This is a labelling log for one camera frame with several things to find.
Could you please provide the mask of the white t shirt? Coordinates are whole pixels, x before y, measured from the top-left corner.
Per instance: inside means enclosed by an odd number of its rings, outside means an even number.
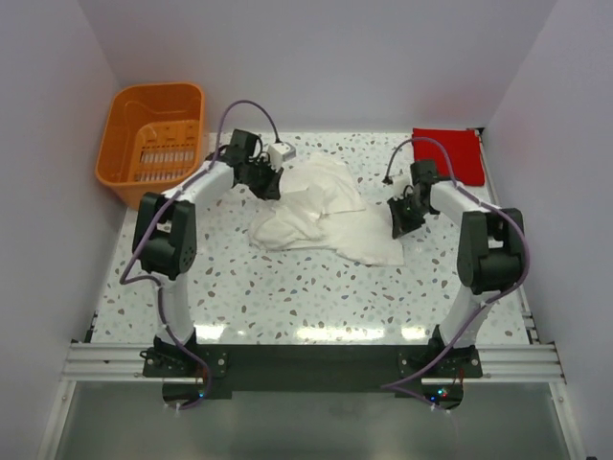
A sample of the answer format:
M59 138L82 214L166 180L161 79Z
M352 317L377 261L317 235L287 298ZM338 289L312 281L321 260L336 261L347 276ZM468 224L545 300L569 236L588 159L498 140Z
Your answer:
M283 172L280 187L281 197L265 202L249 226L257 248L327 249L364 265L404 264L390 211L362 197L345 162L314 152Z

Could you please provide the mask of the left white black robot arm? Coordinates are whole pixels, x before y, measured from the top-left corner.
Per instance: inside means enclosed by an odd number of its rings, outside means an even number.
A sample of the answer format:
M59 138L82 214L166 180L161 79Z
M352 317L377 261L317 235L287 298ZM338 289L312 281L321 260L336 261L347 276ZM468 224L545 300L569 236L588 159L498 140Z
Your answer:
M280 139L257 153L260 141L258 135L236 129L229 144L196 173L161 194L141 198L132 256L120 283L151 280L155 285L159 326L154 346L170 346L164 362L177 376L191 374L198 364L187 287L197 253L196 213L237 185L259 199L279 199L284 162L296 155L296 149Z

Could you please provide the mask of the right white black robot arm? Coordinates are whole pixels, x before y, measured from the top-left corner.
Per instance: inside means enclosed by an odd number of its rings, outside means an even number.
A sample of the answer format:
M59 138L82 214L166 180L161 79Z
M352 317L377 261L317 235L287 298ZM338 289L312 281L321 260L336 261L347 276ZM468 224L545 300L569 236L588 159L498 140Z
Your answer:
M392 236L420 229L427 215L443 215L459 229L456 273L461 287L446 318L435 328L440 344L426 356L429 370L449 376L461 364L457 349L476 344L476 338L495 303L523 282L527 249L523 216L514 208L501 209L442 176L432 160L421 160L408 175L386 175L393 188L388 200Z

